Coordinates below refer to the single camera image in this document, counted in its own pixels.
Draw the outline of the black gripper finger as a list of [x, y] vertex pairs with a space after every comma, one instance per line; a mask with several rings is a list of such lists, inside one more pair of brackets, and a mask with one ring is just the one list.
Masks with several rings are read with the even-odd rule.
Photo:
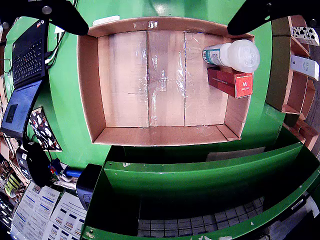
[[12, 27], [16, 18], [44, 20], [74, 35], [86, 35], [89, 26], [69, 0], [2, 0], [0, 25]]
[[318, 0], [246, 0], [227, 25], [230, 35], [249, 33], [263, 24], [300, 15], [307, 27], [320, 26], [320, 2]]

